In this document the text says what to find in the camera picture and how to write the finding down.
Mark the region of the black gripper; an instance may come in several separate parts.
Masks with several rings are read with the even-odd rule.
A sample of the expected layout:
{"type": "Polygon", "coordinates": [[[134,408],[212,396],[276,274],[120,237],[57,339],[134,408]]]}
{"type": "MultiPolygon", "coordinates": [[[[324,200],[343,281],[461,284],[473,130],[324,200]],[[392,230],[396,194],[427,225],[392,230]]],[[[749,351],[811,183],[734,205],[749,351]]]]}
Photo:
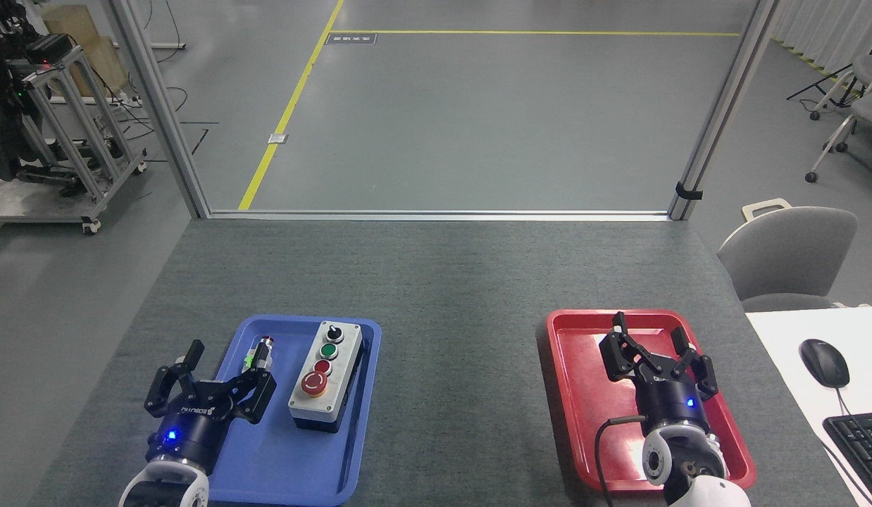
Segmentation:
{"type": "Polygon", "coordinates": [[[227,382],[194,383],[205,346],[192,340],[190,349],[172,366],[157,369],[145,398],[145,410],[162,418],[147,439],[147,462],[166,458],[185,459],[204,474],[213,474],[231,420],[243,418],[260,423],[276,389],[274,375],[253,367],[227,382]],[[181,394],[169,401],[178,382],[181,394]]]}
{"type": "Polygon", "coordinates": [[[648,365],[651,378],[637,376],[633,379],[637,413],[645,417],[641,423],[642,431],[685,423],[710,431],[700,394],[718,394],[711,357],[697,352],[684,327],[672,331],[671,341],[675,353],[680,356],[671,370],[674,380],[655,380],[652,375],[659,372],[657,361],[629,335],[625,314],[616,312],[612,317],[612,330],[598,344],[606,377],[611,382],[618,382],[635,372],[640,361],[648,365]],[[678,381],[686,377],[688,369],[693,372],[695,384],[678,381]]]}

